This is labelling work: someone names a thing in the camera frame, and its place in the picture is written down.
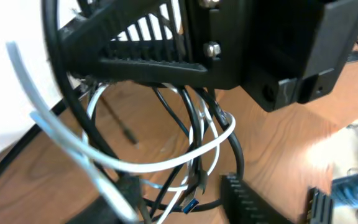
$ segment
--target wood grain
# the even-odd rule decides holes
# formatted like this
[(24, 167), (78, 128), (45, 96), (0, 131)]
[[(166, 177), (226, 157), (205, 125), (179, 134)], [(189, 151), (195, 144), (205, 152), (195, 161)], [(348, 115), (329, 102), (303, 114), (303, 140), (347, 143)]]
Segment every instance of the wood grain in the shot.
[[(329, 192), (332, 165), (324, 151), (313, 147), (345, 123), (358, 118), (358, 63), (347, 65), (336, 89), (308, 105), (291, 105), (266, 113), (240, 88), (219, 91), (221, 107), (237, 121), (246, 170), (244, 180), (277, 210), (293, 221), (303, 213), (308, 187)], [(189, 119), (181, 99), (167, 90), (163, 95), (183, 122)], [(139, 138), (135, 149), (103, 106), (97, 109), (97, 127), (121, 159), (157, 162), (183, 154), (188, 140), (169, 117), (151, 89), (125, 82), (104, 94), (117, 114)], [(69, 111), (61, 115), (76, 133), (79, 126)], [(208, 132), (206, 141), (211, 139)], [(213, 152), (203, 156), (207, 166)], [(235, 160), (227, 141), (213, 174), (208, 178), (201, 203), (217, 199), (219, 174), (235, 170)], [(162, 184), (170, 170), (145, 174), (143, 178)], [(174, 185), (180, 182), (183, 172)], [(148, 186), (144, 195), (154, 199), (158, 192)], [(98, 196), (84, 172), (61, 149), (40, 134), (0, 178), (0, 223), (63, 223)], [(165, 203), (173, 194), (168, 193)], [(220, 209), (208, 212), (171, 214), (166, 223), (223, 223)]]

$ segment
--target screw head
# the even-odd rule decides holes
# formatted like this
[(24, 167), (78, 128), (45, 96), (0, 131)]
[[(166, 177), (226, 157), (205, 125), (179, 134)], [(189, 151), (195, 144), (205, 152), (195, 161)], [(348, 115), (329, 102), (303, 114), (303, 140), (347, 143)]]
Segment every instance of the screw head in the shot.
[(216, 57), (221, 53), (221, 46), (216, 42), (204, 44), (204, 53), (207, 57)]
[(205, 8), (213, 8), (218, 5), (220, 0), (199, 0), (200, 6)]

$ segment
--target metal screw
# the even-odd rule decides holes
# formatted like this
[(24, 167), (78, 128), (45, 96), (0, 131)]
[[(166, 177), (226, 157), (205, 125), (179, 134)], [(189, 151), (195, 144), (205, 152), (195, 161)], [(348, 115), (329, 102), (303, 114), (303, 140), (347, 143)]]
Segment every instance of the metal screw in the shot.
[(218, 5), (219, 0), (199, 0), (200, 6), (205, 8), (213, 8)]
[(216, 42), (204, 44), (204, 53), (207, 57), (216, 57), (221, 52), (221, 46)]

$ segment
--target ventilation grille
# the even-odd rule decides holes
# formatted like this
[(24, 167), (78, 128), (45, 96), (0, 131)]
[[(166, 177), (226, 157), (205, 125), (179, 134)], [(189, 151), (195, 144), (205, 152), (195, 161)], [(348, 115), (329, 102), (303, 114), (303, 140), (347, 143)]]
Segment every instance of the ventilation grille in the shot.
[(102, 50), (101, 56), (110, 59), (192, 63), (184, 0), (162, 2), (113, 38)]

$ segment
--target wooden floor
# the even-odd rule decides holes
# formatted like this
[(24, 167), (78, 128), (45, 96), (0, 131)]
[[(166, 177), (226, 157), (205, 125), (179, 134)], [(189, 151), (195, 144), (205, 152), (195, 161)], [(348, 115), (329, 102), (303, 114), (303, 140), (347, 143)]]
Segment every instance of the wooden floor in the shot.
[[(169, 91), (162, 93), (188, 125), (181, 99)], [(99, 106), (97, 127), (121, 159), (146, 163), (183, 154), (188, 141), (152, 90), (120, 83), (109, 88), (105, 97), (140, 140), (140, 149), (130, 145), (106, 109)], [(266, 113), (240, 88), (219, 91), (218, 100), (237, 121), (235, 132), (246, 160), (244, 179), (277, 210), (296, 221), (303, 213), (309, 186), (330, 191), (333, 167), (329, 159), (319, 159), (324, 152), (310, 146), (358, 118), (358, 63), (347, 65), (331, 95), (308, 105), (291, 105)], [(80, 132), (69, 111), (61, 119)], [(208, 153), (203, 164), (209, 164), (212, 158), (213, 153)], [(234, 156), (224, 142), (201, 203), (215, 200), (219, 174), (234, 170)], [(145, 174), (143, 178), (163, 183), (169, 172)], [(144, 189), (147, 198), (154, 199), (158, 193), (150, 187)], [(97, 196), (84, 172), (45, 134), (40, 134), (0, 179), (0, 223), (63, 223)], [(168, 193), (164, 202), (170, 197)], [(187, 224), (224, 222), (218, 208), (189, 215), (172, 214), (166, 220)]]

